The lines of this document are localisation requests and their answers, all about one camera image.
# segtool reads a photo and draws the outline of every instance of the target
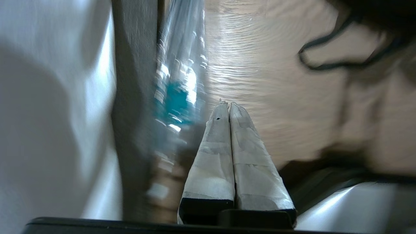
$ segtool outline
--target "wood grain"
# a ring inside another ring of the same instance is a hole
[[[337,140],[370,139],[375,169],[416,174],[415,50],[363,71],[310,72],[296,53],[335,26],[338,11],[327,1],[207,0],[206,11],[209,104],[222,98],[246,107],[277,167]],[[380,35],[352,25],[308,56],[365,58]],[[346,121],[337,126],[343,105]]]

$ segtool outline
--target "taped object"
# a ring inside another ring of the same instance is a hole
[[[215,225],[220,211],[234,208],[228,104],[214,108],[188,174],[178,210],[179,224]]]
[[[247,111],[230,108],[230,132],[238,209],[294,210],[292,199]]]

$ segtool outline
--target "white tape wrapping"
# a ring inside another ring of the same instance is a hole
[[[182,197],[234,201],[234,196],[228,104],[221,102],[207,121]]]
[[[292,199],[247,111],[231,103],[230,129],[237,208],[294,209]]]

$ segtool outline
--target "white fabric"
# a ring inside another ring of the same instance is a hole
[[[120,219],[109,0],[0,0],[0,230]]]

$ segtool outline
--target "gray fabric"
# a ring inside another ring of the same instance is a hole
[[[113,1],[117,91],[112,123],[123,182],[123,219],[149,217],[145,191],[153,138],[157,1]]]

